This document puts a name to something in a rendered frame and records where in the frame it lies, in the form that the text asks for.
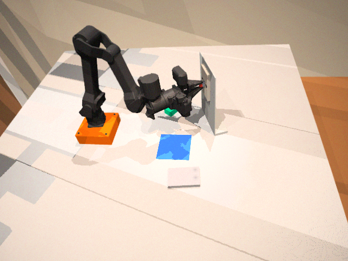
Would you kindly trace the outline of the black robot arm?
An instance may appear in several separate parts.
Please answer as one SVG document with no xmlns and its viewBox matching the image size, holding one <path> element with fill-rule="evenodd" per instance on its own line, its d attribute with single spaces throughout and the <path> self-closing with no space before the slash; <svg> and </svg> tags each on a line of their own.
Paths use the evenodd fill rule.
<svg viewBox="0 0 348 261">
<path fill-rule="evenodd" d="M 87 25 L 72 37 L 76 53 L 81 56 L 85 93 L 82 98 L 80 115 L 86 117 L 88 128 L 103 127 L 106 116 L 101 106 L 105 92 L 99 89 L 97 58 L 105 60 L 122 91 L 127 109 L 132 113 L 140 113 L 146 106 L 146 116 L 155 120 L 154 114 L 167 108 L 165 99 L 161 94 L 159 76 L 156 73 L 140 76 L 139 86 L 136 84 L 129 68 L 127 67 L 121 49 L 113 43 L 107 35 Z M 100 48 L 100 42 L 106 49 Z M 173 109 L 183 115 L 192 111 L 192 101 L 186 94 L 180 92 L 172 96 Z M 171 109 L 171 110 L 173 110 Z"/>
</svg>

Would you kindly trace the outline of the blue square marking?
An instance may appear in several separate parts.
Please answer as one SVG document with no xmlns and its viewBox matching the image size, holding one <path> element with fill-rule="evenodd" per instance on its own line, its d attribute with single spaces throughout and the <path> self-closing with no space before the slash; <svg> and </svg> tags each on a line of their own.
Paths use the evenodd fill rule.
<svg viewBox="0 0 348 261">
<path fill-rule="evenodd" d="M 161 134 L 156 159 L 189 160 L 191 135 Z"/>
</svg>

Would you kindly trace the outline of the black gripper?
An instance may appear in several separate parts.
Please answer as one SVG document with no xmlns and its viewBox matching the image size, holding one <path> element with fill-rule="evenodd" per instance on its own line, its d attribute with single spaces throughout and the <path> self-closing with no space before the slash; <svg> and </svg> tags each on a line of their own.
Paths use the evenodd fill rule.
<svg viewBox="0 0 348 261">
<path fill-rule="evenodd" d="M 202 80 L 191 80 L 188 79 L 187 73 L 179 66 L 175 66 L 172 69 L 173 79 L 177 82 L 177 86 L 172 85 L 172 88 L 165 90 L 161 90 L 161 94 L 163 95 L 167 108 L 173 109 L 173 99 L 172 96 L 176 93 L 184 93 L 187 98 L 193 99 L 193 97 L 200 92 L 203 87 L 198 85 L 202 84 Z M 186 90 L 185 90 L 186 89 Z"/>
</svg>

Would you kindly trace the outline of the green cube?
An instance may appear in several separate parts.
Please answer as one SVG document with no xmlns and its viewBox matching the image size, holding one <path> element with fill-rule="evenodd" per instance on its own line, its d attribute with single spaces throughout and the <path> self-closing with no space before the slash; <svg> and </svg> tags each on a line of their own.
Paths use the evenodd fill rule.
<svg viewBox="0 0 348 261">
<path fill-rule="evenodd" d="M 176 109 L 170 110 L 170 108 L 164 109 L 165 114 L 169 115 L 169 116 L 173 116 L 176 112 L 178 112 Z"/>
</svg>

